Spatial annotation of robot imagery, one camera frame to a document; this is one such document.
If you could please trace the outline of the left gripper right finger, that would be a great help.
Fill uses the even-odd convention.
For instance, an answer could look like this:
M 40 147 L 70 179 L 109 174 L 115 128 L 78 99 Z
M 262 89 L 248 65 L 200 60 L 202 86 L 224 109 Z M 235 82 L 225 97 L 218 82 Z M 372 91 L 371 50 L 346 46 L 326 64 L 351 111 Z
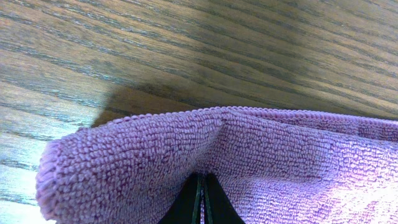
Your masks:
M 204 183 L 205 224 L 245 224 L 214 174 Z

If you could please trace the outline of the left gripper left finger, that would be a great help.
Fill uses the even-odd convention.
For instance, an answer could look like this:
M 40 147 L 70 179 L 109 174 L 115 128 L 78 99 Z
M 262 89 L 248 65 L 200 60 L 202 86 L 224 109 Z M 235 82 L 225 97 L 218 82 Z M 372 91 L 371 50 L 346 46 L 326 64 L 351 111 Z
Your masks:
M 193 173 L 158 224 L 199 224 L 200 209 L 201 175 Z

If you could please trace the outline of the purple microfiber cloth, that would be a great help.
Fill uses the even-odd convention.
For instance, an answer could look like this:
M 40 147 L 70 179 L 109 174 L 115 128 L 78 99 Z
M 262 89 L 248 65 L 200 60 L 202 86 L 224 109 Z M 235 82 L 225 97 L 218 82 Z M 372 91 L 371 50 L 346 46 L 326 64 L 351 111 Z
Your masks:
M 397 123 L 247 107 L 144 114 L 47 144 L 44 218 L 157 223 L 193 172 L 217 176 L 246 223 L 396 223 Z

